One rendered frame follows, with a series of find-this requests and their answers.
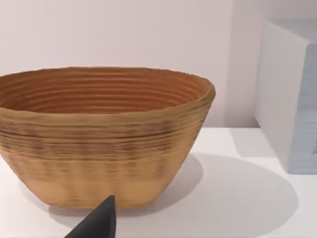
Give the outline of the brown woven basket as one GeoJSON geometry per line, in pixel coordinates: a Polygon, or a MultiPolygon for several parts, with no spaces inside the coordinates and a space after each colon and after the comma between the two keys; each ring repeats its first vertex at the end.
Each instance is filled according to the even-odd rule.
{"type": "Polygon", "coordinates": [[[0,156],[42,202],[118,209],[158,199],[215,98],[206,78],[158,68],[63,67],[0,76],[0,156]]]}

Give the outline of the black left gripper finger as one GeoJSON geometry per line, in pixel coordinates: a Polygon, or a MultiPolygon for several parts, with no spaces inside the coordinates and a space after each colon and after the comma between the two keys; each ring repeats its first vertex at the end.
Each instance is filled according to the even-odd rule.
{"type": "Polygon", "coordinates": [[[110,195],[64,238],[115,238],[115,196],[110,195]]]}

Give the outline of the pale blue box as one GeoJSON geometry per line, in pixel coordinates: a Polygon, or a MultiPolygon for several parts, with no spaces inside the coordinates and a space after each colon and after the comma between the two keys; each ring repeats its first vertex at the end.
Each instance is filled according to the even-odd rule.
{"type": "Polygon", "coordinates": [[[317,20],[263,27],[255,119],[289,174],[317,175],[317,20]]]}

